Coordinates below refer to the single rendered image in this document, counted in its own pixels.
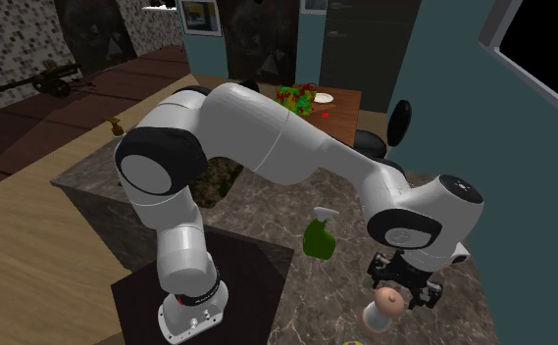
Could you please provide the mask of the green and red plant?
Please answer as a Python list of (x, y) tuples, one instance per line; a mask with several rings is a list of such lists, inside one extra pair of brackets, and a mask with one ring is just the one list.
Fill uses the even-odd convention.
[(316, 94), (314, 83), (297, 87), (283, 86), (277, 90), (275, 101), (296, 115), (309, 116), (312, 113)]

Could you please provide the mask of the pink pepper mill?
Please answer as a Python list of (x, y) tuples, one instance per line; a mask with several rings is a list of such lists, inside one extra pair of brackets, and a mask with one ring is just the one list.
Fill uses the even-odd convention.
[(375, 290), (374, 300), (363, 309), (362, 321), (370, 332), (381, 333), (404, 310), (405, 303), (401, 294), (391, 287), (381, 287)]

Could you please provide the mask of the grey framed window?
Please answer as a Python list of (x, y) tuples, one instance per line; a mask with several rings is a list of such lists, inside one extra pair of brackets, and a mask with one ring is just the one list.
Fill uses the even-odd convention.
[(479, 44), (558, 110), (558, 0), (494, 0)]

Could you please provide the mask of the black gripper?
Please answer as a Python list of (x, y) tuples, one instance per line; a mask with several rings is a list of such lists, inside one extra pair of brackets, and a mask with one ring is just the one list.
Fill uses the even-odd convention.
[(367, 268), (367, 274), (377, 287), (381, 281), (394, 281), (410, 289), (412, 298), (408, 309), (427, 307), (432, 309), (443, 293), (443, 285), (428, 281), (431, 272), (419, 270), (408, 264), (403, 258), (404, 251), (396, 250), (388, 259), (382, 252), (377, 252)]

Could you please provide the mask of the framed wall picture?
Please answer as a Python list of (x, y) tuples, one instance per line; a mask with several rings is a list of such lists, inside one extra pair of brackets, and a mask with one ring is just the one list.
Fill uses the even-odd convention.
[(178, 8), (186, 34), (223, 35), (217, 0), (178, 0)]

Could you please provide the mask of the green spray bottle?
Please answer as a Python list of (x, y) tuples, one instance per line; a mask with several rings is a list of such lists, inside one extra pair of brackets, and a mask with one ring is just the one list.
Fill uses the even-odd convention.
[(310, 257), (329, 260), (335, 250), (335, 238), (326, 231), (328, 221), (338, 215), (338, 211), (324, 208), (314, 208), (315, 217), (307, 225), (303, 234), (302, 249)]

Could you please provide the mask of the dark robot stand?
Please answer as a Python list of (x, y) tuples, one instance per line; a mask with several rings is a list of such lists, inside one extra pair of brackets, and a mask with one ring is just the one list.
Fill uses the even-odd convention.
[[(179, 345), (268, 345), (294, 250), (207, 225), (206, 243), (228, 288), (223, 320)], [(169, 345), (158, 325), (167, 297), (151, 263), (111, 286), (126, 345)]]

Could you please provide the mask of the brown wooden table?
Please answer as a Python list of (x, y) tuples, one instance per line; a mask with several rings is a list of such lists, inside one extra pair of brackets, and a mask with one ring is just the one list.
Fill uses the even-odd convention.
[[(328, 104), (315, 104), (313, 112), (309, 116), (303, 116), (302, 119), (352, 146), (357, 128), (361, 92), (324, 86), (316, 86), (316, 90), (332, 95), (333, 101)], [(328, 113), (329, 117), (323, 118), (323, 113)]]

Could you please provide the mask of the black office chair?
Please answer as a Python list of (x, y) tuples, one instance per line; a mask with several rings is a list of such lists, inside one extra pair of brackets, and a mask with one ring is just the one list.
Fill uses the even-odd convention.
[(388, 120), (387, 140), (364, 130), (357, 129), (353, 148), (374, 159), (383, 159), (389, 147), (395, 147), (403, 140), (412, 119), (412, 106), (407, 100), (400, 100)]

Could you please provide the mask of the dark toy cannon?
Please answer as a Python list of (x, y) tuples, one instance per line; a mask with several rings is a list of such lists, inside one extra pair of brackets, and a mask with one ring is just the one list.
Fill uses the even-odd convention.
[(16, 88), (18, 86), (31, 84), (32, 87), (42, 94), (49, 94), (56, 98), (66, 98), (71, 94), (71, 85), (64, 81), (64, 77), (76, 74), (81, 64), (66, 63), (59, 66), (53, 60), (43, 62), (44, 70), (29, 78), (11, 81), (0, 85), (0, 92)]

